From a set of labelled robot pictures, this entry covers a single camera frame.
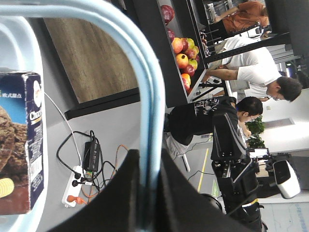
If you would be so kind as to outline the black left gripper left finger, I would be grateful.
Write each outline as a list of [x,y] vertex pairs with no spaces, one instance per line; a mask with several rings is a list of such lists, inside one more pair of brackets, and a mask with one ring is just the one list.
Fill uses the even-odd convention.
[[134,232],[139,184],[139,151],[129,150],[120,169],[99,195],[51,232]]

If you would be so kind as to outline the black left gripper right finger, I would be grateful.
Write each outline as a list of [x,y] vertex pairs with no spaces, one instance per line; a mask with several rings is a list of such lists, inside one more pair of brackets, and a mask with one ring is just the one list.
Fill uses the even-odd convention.
[[158,232],[245,232],[246,227],[216,209],[187,181],[162,149],[157,187]]

